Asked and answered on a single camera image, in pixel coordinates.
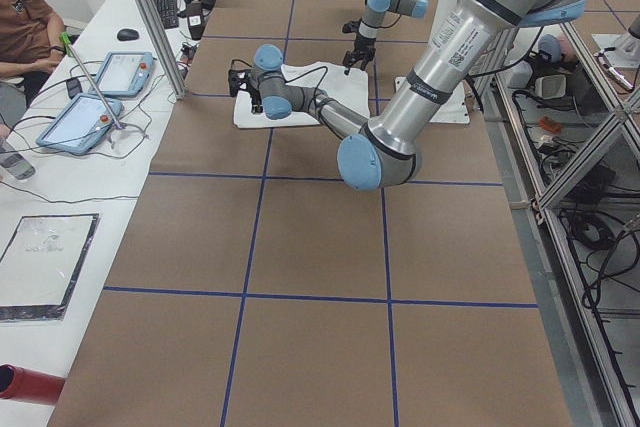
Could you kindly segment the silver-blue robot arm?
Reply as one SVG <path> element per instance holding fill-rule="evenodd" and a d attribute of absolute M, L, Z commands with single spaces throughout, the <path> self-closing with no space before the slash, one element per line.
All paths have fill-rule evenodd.
<path fill-rule="evenodd" d="M 585 5 L 586 0 L 457 0 L 386 109 L 370 119 L 319 87 L 288 84 L 282 53 L 272 44 L 256 51 L 251 68 L 229 75 L 229 89 L 232 95 L 247 91 L 271 120 L 305 112 L 327 126 L 342 140 L 337 163 L 349 186 L 400 185 L 420 169 L 417 136 L 499 32 L 568 22 L 581 16 Z"/>
<path fill-rule="evenodd" d="M 342 27 L 344 34 L 356 34 L 352 50 L 345 53 L 342 61 L 345 73 L 348 74 L 357 63 L 360 63 L 360 70 L 365 70 L 374 60 L 378 31 L 385 28 L 383 22 L 387 13 L 423 18 L 427 8 L 428 0 L 365 0 L 360 19 L 347 22 Z"/>

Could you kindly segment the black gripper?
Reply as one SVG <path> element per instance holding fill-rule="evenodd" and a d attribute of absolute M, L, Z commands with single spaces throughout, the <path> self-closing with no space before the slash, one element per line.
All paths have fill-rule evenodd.
<path fill-rule="evenodd" d="M 342 65 L 344 74 L 348 75 L 356 61 L 361 61 L 360 69 L 365 70 L 367 66 L 375 59 L 375 43 L 376 38 L 366 37 L 357 34 L 352 51 L 347 51 L 344 55 Z"/>
<path fill-rule="evenodd" d="M 259 92 L 259 89 L 254 87 L 251 84 L 247 85 L 247 92 L 251 98 L 251 112 L 252 114 L 263 113 L 264 109 L 262 107 L 262 97 Z"/>

